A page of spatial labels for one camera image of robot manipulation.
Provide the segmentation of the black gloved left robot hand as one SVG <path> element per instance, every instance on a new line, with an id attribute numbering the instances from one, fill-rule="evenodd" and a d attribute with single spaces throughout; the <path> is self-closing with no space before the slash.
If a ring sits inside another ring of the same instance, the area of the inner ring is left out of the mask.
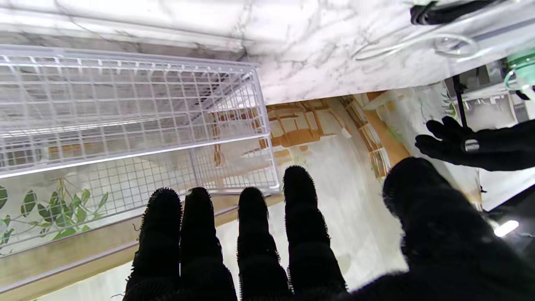
<path id="1" fill-rule="evenodd" d="M 430 158 L 487 171 L 516 171 L 535 166 L 535 122 L 474 132 L 446 116 L 430 120 L 432 135 L 416 136 L 415 146 Z"/>

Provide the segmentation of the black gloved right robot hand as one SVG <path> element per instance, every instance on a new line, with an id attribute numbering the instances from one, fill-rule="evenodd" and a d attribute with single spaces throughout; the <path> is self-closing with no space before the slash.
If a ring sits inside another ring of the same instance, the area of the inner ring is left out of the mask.
<path id="1" fill-rule="evenodd" d="M 289 264 L 280 264 L 262 192 L 239 195 L 237 295 L 222 259 L 214 208 L 203 187 L 162 187 L 142 217 L 125 301 L 533 301 L 534 268 L 498 238 L 464 195 L 423 158 L 396 164 L 383 200 L 401 223 L 407 271 L 349 292 L 331 248 L 313 179 L 283 175 Z"/>

